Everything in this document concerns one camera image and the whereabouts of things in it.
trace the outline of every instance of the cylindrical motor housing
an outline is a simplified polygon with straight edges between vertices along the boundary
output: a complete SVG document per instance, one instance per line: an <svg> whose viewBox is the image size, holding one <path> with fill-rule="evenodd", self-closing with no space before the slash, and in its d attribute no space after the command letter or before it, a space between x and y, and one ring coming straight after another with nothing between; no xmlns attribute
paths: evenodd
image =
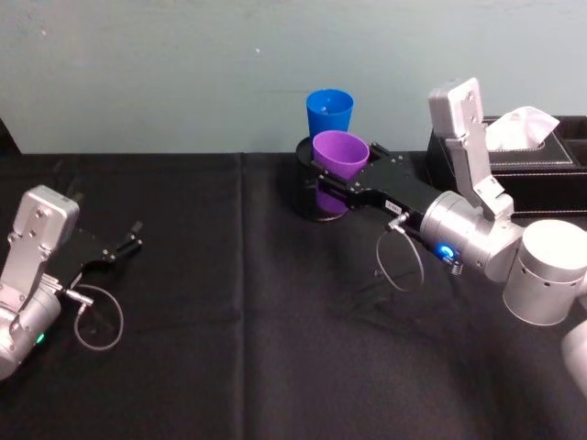
<svg viewBox="0 0 587 440"><path fill-rule="evenodd" d="M504 290L507 308L534 325L567 317L587 271L587 233L560 220L529 225Z"/></svg>

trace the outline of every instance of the tissue box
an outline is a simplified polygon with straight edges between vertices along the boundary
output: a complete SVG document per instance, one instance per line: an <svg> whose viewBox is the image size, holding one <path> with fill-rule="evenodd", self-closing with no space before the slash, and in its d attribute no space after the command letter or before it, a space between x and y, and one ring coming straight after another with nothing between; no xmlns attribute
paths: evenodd
<svg viewBox="0 0 587 440"><path fill-rule="evenodd" d="M515 216L587 215L587 116L555 117L560 124L540 148L489 152L493 176L514 198ZM434 133L426 170L433 186L457 191L449 151Z"/></svg>

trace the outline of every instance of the light blue wall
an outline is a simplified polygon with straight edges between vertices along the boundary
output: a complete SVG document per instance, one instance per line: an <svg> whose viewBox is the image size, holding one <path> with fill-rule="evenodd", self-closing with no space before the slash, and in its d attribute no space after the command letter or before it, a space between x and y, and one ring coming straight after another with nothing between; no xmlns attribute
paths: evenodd
<svg viewBox="0 0 587 440"><path fill-rule="evenodd" d="M485 113L587 106L584 0L0 0L0 117L26 152L290 151L305 96L425 149L426 96L477 76Z"/></svg>

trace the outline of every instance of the black tablecloth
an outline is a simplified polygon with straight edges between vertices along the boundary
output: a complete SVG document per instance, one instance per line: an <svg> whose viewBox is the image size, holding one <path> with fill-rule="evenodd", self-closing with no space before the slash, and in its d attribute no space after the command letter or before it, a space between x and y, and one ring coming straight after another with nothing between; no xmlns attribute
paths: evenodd
<svg viewBox="0 0 587 440"><path fill-rule="evenodd" d="M582 310L525 324L501 286L424 253L426 286L394 293L374 272L385 216L297 216L292 155L25 156L0 179L5 233L39 183L84 193L80 226L106 239L145 224L102 284L125 310L120 345L82 348L66 306L0 385L0 438L587 438L559 352ZM413 281L408 247L386 240Z"/></svg>

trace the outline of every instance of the metal bracket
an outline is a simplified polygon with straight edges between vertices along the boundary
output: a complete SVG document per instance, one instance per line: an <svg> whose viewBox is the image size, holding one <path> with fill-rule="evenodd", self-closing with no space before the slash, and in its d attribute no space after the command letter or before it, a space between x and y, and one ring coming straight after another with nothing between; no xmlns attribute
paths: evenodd
<svg viewBox="0 0 587 440"><path fill-rule="evenodd" d="M435 133L445 139L457 188L487 220L509 217L514 200L492 176L479 82L451 82L428 98Z"/></svg>

